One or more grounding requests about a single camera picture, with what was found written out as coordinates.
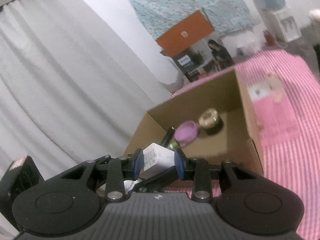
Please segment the white power adapter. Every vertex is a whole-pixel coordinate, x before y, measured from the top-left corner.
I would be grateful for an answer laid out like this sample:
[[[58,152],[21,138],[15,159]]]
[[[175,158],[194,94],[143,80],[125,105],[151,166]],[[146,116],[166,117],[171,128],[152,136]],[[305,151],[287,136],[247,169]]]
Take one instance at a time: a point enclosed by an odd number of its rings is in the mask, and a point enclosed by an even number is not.
[[[143,150],[144,164],[139,177],[148,179],[175,165],[174,151],[156,143],[150,144]]]

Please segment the purple plastic bowl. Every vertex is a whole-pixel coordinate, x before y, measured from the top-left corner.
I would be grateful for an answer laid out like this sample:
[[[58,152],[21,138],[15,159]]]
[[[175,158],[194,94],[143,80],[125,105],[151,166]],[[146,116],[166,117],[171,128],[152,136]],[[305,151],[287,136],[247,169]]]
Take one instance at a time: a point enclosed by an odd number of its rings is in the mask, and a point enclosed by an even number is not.
[[[185,147],[191,144],[198,136],[199,128],[194,121],[186,121],[176,128],[174,133],[175,141]]]

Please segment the black flashlight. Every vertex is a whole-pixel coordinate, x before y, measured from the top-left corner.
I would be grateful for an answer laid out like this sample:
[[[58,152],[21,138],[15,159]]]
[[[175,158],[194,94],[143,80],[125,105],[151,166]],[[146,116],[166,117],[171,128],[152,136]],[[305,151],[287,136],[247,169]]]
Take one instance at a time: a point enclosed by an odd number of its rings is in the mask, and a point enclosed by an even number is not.
[[[173,127],[168,128],[164,138],[162,139],[160,145],[162,147],[168,147],[172,138],[174,137],[175,129]]]

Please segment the white lotion bottle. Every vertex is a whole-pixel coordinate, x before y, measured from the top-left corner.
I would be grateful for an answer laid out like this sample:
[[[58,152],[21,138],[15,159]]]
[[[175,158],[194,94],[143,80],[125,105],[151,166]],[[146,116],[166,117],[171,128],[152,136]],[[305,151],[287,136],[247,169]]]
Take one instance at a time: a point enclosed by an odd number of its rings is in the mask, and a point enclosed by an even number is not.
[[[125,180],[124,181],[124,187],[125,187],[125,192],[126,194],[128,194],[135,186],[136,181],[132,181],[132,180]]]

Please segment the brown cardboard box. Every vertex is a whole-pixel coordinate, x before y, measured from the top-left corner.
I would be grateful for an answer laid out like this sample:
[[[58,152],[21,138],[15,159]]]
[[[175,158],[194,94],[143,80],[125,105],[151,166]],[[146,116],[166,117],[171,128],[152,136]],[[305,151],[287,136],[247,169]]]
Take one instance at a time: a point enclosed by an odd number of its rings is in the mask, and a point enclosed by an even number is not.
[[[236,70],[231,70],[148,110],[125,154],[151,143],[160,143],[169,128],[193,121],[196,139],[182,148],[188,158],[202,158],[219,165],[231,160],[262,175],[263,148],[247,87]]]

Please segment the white curtain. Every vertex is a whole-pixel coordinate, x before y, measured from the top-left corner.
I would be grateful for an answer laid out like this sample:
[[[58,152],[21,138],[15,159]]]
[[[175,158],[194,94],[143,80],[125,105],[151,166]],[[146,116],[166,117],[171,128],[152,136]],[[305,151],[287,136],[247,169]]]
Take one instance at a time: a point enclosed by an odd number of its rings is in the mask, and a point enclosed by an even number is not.
[[[122,155],[155,103],[57,0],[1,7],[1,171]]]

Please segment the pink checkered tablecloth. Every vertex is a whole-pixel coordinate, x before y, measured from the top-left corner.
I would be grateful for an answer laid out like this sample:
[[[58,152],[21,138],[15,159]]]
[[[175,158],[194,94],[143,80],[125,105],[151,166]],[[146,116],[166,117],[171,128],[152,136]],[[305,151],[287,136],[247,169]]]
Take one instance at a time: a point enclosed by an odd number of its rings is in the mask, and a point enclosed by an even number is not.
[[[253,103],[266,178],[299,195],[305,213],[298,234],[319,239],[319,81],[300,56],[284,50],[233,68]]]

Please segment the orange black appliance box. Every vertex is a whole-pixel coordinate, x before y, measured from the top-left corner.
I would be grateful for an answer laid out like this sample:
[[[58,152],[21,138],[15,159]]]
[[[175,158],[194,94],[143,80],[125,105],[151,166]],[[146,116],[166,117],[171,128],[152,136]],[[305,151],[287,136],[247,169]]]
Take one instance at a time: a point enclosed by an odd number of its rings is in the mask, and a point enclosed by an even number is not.
[[[212,24],[199,10],[175,24],[156,42],[189,82],[234,65]]]

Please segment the red thermos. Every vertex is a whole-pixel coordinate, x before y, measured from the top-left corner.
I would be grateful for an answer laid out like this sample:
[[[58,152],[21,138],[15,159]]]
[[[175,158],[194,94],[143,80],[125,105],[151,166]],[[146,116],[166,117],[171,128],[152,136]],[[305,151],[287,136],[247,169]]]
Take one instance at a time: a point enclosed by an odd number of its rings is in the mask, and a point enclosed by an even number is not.
[[[275,39],[274,39],[274,37],[272,36],[272,34],[268,31],[268,30],[265,30],[264,32],[263,32],[263,34],[264,34],[264,38],[265,38],[265,40],[266,40],[266,45],[268,46],[268,47],[272,47],[272,46],[274,46],[274,44],[275,44]]]

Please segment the blue floral cloth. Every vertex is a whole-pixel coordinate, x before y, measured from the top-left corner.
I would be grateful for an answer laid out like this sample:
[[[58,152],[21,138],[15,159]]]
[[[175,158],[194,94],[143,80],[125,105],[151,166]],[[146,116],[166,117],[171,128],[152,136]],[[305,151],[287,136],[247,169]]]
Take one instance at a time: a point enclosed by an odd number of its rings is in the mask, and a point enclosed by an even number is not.
[[[200,11],[221,36],[252,29],[253,17],[244,0],[129,0],[138,19],[158,39],[174,25]]]

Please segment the white water dispenser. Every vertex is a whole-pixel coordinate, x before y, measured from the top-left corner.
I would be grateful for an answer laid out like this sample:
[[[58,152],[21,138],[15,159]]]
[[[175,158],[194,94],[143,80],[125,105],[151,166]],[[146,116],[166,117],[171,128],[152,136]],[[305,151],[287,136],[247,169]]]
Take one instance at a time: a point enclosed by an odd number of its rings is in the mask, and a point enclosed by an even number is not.
[[[294,16],[288,7],[278,11],[266,9],[260,10],[260,17],[263,20],[265,37],[279,38],[285,43],[290,43],[302,37]]]

